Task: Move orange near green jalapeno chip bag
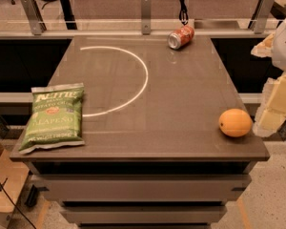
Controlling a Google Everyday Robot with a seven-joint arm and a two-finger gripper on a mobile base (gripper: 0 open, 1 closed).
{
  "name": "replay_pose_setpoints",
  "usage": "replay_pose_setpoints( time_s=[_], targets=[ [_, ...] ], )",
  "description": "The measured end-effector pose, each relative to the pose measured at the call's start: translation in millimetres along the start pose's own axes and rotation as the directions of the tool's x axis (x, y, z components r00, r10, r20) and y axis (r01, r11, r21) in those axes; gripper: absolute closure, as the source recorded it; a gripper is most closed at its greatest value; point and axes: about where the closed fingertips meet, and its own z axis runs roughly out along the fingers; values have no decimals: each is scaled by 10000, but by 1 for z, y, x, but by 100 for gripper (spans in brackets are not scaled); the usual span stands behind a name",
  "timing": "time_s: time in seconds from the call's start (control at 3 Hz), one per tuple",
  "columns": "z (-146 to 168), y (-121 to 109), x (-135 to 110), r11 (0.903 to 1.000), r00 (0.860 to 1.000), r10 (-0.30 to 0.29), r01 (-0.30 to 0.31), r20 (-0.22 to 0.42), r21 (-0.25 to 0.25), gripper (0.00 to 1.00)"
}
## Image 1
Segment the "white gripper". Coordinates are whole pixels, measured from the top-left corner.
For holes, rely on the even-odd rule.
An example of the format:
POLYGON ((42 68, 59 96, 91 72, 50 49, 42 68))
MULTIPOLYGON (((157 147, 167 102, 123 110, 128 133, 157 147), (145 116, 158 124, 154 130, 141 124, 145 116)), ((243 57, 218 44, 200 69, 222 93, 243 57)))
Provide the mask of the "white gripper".
MULTIPOLYGON (((261 58, 272 57, 273 65, 286 71, 286 18, 278 26, 275 34, 269 34, 252 48, 251 55, 261 58)), ((267 79, 262 90, 260 106, 255 113, 253 132, 257 136, 268 137, 274 134, 285 120, 286 73, 283 73, 278 79, 267 79)))

